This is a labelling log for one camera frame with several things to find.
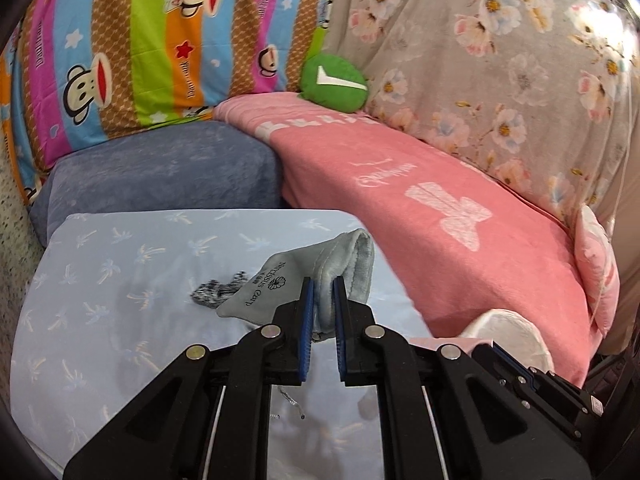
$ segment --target gray pouch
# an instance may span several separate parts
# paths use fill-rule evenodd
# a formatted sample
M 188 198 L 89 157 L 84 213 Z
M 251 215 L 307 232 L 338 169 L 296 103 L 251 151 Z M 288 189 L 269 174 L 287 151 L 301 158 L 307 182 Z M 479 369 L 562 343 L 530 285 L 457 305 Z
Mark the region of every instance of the gray pouch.
M 300 297 L 305 276 L 314 280 L 314 333 L 334 335 L 332 283 L 344 276 L 350 300 L 366 303 L 373 271 L 373 240 L 364 229 L 342 233 L 333 240 L 271 256 L 238 292 L 222 303 L 220 317 L 262 325 L 270 323 L 276 308 Z

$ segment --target table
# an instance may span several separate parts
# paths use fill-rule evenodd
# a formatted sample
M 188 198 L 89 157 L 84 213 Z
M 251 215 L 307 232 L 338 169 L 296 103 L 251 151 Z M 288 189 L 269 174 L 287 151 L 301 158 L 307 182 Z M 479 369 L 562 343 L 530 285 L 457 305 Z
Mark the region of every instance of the table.
M 15 337 L 11 410 L 62 476 L 69 459 L 187 346 L 233 345 L 253 328 L 189 294 L 212 278 L 255 274 L 273 253 L 361 227 L 324 210 L 186 210 L 70 216 L 54 233 Z M 430 336 L 376 246 L 376 321 Z M 335 341 L 314 344 L 308 381 L 274 390 L 269 478 L 381 479 L 375 389 L 339 381 Z

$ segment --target dark blue fabric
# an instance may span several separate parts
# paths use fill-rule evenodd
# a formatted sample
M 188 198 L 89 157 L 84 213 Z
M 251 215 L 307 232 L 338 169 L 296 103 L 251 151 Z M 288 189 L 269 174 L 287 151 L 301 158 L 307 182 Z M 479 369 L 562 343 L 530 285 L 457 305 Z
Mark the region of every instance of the dark blue fabric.
M 278 208 L 280 163 L 219 121 L 165 126 L 60 159 L 31 207 L 46 245 L 73 213 Z

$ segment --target metal screw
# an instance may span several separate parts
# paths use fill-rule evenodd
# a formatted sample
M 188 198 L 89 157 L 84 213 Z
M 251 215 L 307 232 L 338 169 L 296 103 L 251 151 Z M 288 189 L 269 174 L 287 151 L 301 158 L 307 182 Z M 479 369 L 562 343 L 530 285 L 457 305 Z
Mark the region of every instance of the metal screw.
M 265 325 L 262 327 L 262 330 L 260 330 L 260 333 L 262 334 L 262 336 L 268 338 L 268 339 L 273 339 L 274 337 L 278 337 L 280 335 L 280 327 L 277 325 Z
M 455 345 L 444 345 L 440 348 L 440 353 L 445 359 L 455 361 L 462 355 L 462 350 Z
M 369 325 L 364 329 L 364 333 L 372 339 L 380 339 L 385 335 L 385 329 L 380 325 Z
M 193 345 L 187 348 L 186 354 L 189 359 L 192 361 L 197 361 L 198 359 L 202 359 L 204 355 L 207 353 L 207 350 L 202 345 Z

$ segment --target green pillow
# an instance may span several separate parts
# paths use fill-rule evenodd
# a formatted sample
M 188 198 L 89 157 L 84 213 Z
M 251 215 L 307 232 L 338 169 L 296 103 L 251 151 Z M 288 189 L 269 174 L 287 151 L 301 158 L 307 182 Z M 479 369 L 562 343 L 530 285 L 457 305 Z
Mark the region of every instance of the green pillow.
M 346 59 L 318 54 L 306 60 L 300 77 L 300 97 L 331 110 L 350 114 L 367 101 L 367 81 Z

